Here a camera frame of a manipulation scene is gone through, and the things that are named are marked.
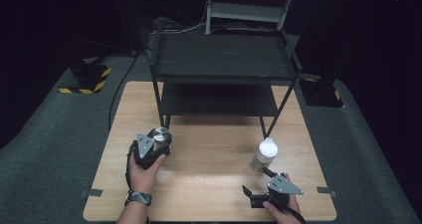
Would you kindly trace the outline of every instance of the black backdrop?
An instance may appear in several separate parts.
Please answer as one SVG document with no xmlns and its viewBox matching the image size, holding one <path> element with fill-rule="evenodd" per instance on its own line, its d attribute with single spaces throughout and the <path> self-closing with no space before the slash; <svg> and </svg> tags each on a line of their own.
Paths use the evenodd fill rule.
<svg viewBox="0 0 422 224">
<path fill-rule="evenodd" d="M 421 218 L 422 0 L 316 0 L 297 53 L 346 84 Z"/>
<path fill-rule="evenodd" d="M 141 51 L 145 9 L 142 0 L 0 0 L 0 148 L 69 66 Z"/>
</svg>

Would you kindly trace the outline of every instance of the watch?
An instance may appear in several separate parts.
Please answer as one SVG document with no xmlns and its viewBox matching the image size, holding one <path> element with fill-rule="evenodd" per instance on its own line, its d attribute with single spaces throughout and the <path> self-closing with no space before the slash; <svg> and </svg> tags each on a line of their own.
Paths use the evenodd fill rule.
<svg viewBox="0 0 422 224">
<path fill-rule="evenodd" d="M 128 190 L 124 206 L 127 205 L 129 201 L 137 201 L 149 206 L 151 205 L 151 200 L 152 196 L 149 194 Z"/>
</svg>

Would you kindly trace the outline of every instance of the black strap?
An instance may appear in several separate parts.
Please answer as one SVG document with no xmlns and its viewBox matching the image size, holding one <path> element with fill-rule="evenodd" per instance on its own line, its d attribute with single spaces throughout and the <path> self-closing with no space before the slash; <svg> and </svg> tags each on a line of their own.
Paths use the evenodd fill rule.
<svg viewBox="0 0 422 224">
<path fill-rule="evenodd" d="M 290 212 L 294 217 L 296 217 L 296 219 L 298 219 L 298 221 L 300 221 L 302 224 L 307 224 L 307 221 L 301 215 L 301 213 L 295 211 L 294 209 L 290 208 L 289 206 L 287 206 L 285 204 L 282 204 L 281 202 L 276 200 L 276 198 L 270 198 L 269 201 L 272 202 L 273 204 L 275 204 L 277 209 L 279 209 L 280 211 L 286 210 L 286 211 Z"/>
<path fill-rule="evenodd" d="M 129 151 L 127 153 L 126 174 L 124 175 L 126 177 L 127 186 L 129 187 L 130 190 L 131 190 L 131 187 L 130 187 L 129 164 L 130 164 L 130 157 L 133 153 L 133 149 L 134 149 L 134 146 L 136 145 L 136 143 L 137 143 L 137 141 L 134 140 L 133 143 L 130 145 Z"/>
</svg>

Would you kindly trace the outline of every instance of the hazard tape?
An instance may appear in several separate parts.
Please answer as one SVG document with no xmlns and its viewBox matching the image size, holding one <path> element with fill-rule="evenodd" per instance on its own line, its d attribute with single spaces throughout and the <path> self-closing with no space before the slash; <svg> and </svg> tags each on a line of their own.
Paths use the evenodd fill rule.
<svg viewBox="0 0 422 224">
<path fill-rule="evenodd" d="M 315 80 L 315 79 L 309 79 L 309 78 L 306 78 L 305 80 L 307 80 L 308 82 L 317 82 L 317 80 Z M 338 101 L 340 101 L 341 97 L 340 97 L 340 93 L 338 92 L 338 90 L 337 90 L 337 89 L 335 89 L 334 95 L 335 95 L 335 98 L 336 98 Z"/>
<path fill-rule="evenodd" d="M 63 94 L 84 94 L 90 95 L 99 93 L 104 85 L 106 84 L 106 78 L 108 74 L 111 72 L 111 68 L 106 69 L 102 74 L 102 80 L 96 85 L 93 90 L 86 89 L 86 88 L 59 88 L 59 92 Z"/>
</svg>

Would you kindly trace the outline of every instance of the cable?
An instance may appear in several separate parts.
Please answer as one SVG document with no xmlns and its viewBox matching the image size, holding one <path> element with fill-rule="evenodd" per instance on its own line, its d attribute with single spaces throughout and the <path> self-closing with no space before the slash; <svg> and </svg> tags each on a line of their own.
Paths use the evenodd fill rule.
<svg viewBox="0 0 422 224">
<path fill-rule="evenodd" d="M 163 34 L 185 33 L 185 32 L 192 31 L 192 30 L 194 30 L 194 29 L 196 29 L 196 28 L 198 28 L 200 26 L 205 25 L 204 18 L 205 18 L 205 15 L 207 14 L 207 5 L 208 5 L 208 0 L 205 0 L 204 13 L 202 14 L 201 21 L 199 21 L 199 23 L 197 25 L 195 25 L 195 26 L 193 26 L 191 28 L 187 28 L 187 29 L 181 30 L 181 31 L 180 30 L 163 30 L 162 33 Z"/>
<path fill-rule="evenodd" d="M 67 26 L 67 25 L 66 25 L 66 23 L 65 23 L 65 19 L 62 17 L 62 14 L 60 13 L 59 8 L 56 6 L 56 3 L 54 2 L 54 0 L 50 0 L 50 2 L 51 2 L 51 4 L 52 4 L 52 6 L 53 6 L 54 10 L 56 10 L 57 16 L 59 17 L 59 20 L 60 20 L 60 22 L 62 23 L 62 26 L 65 28 L 66 32 L 67 32 L 70 36 L 72 36 L 72 37 L 74 37 L 74 38 L 76 38 L 76 39 L 79 39 L 79 40 L 81 40 L 81 41 L 88 42 L 88 43 L 92 43 L 92 44 L 94 44 L 94 45 L 102 46 L 102 47 L 105 47 L 105 48 L 115 49 L 115 50 L 117 50 L 117 51 L 122 51 L 122 52 L 132 52 L 131 50 L 128 50 L 128 49 L 117 48 L 117 47 L 110 46 L 110 45 L 106 45 L 106 44 L 103 44 L 103 43 L 94 42 L 94 41 L 88 40 L 88 39 L 86 39 L 86 38 L 83 38 L 83 37 L 80 37 L 80 36 L 78 36 L 78 35 L 75 35 L 75 34 L 71 33 L 71 31 L 69 30 L 68 26 Z"/>
<path fill-rule="evenodd" d="M 149 55 L 146 53 L 146 51 L 145 51 L 145 50 L 143 50 L 142 52 L 143 52 L 143 55 L 145 56 L 146 60 L 147 60 L 148 62 L 151 62 L 151 60 L 149 59 Z"/>
<path fill-rule="evenodd" d="M 422 5 L 420 5 L 420 4 L 414 5 L 414 6 L 406 6 L 400 0 L 395 0 L 395 1 L 396 1 L 397 5 L 400 8 L 405 9 L 405 10 L 409 10 L 409 9 L 421 9 L 422 8 Z"/>
<path fill-rule="evenodd" d="M 129 34 L 127 33 L 127 26 L 126 26 L 126 23 L 125 23 L 125 21 L 124 21 L 123 14 L 121 13 L 120 4 L 118 4 L 118 2 L 117 2 L 117 1 L 115 1 L 115 5 L 116 5 L 116 6 L 117 6 L 117 8 L 118 8 L 118 12 L 119 12 L 119 14 L 120 14 L 120 19 L 121 19 L 121 22 L 123 23 L 124 32 L 125 32 L 125 34 L 126 34 L 126 37 L 127 37 L 127 38 L 129 38 L 130 36 L 129 36 Z"/>
<path fill-rule="evenodd" d="M 121 79 L 120 83 L 117 86 L 117 89 L 115 89 L 114 95 L 112 96 L 111 104 L 110 104 L 109 110 L 108 110 L 108 130 L 111 129 L 111 111 L 112 111 L 112 105 L 114 104 L 114 101 L 115 101 L 115 97 L 117 96 L 117 92 L 120 89 L 121 84 L 123 83 L 124 79 L 126 79 L 127 74 L 133 68 L 133 65 L 136 62 L 138 56 L 139 56 L 139 53 L 137 53 L 136 57 L 134 57 L 133 62 L 130 64 L 129 69 L 127 69 L 126 74 L 124 74 L 123 78 Z"/>
</svg>

